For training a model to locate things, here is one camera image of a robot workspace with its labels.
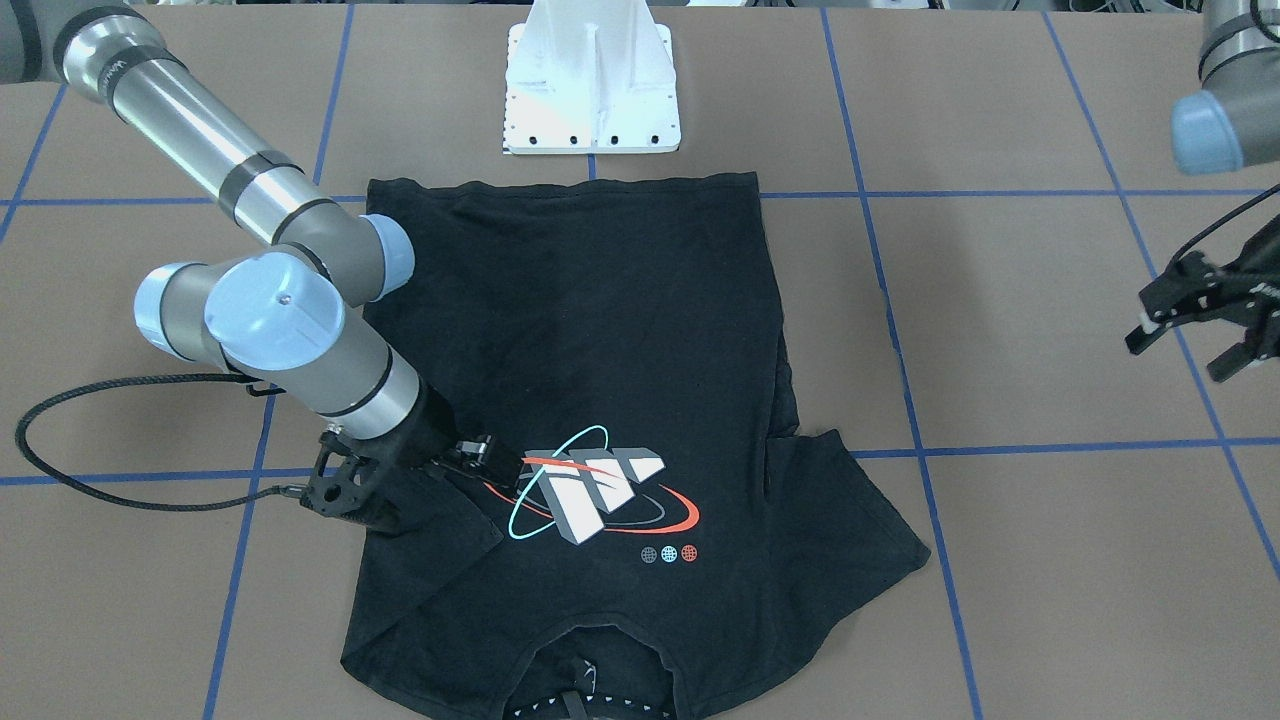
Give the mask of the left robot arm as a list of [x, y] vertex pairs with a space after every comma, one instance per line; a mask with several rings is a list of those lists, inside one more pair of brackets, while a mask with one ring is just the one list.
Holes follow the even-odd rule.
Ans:
[[[1279, 156], [1277, 3], [1206, 1], [1197, 74], [1199, 91], [1171, 110], [1171, 151], [1187, 176], [1212, 176], [1276, 163]], [[1215, 264], [1197, 245], [1268, 199], [1272, 186], [1244, 201], [1176, 250], [1140, 292], [1140, 323], [1126, 338], [1143, 354], [1180, 325], [1225, 320], [1242, 341], [1208, 363], [1211, 380], [1277, 357], [1279, 219], [1271, 218], [1229, 263]]]

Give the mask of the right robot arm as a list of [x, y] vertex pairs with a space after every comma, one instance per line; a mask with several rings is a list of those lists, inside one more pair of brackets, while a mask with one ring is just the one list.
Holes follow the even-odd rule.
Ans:
[[[172, 51], [320, 187], [360, 211], [371, 178], [498, 183], [508, 28], [522, 6], [308, 4], [150, 8]], [[134, 328], [134, 291], [166, 263], [259, 243], [136, 129], [51, 83], [3, 88], [3, 502], [79, 502], [27, 462], [23, 414], [65, 389], [192, 373]], [[289, 397], [195, 383], [106, 389], [41, 414], [33, 450], [128, 497], [207, 502], [306, 468], [315, 416]]]

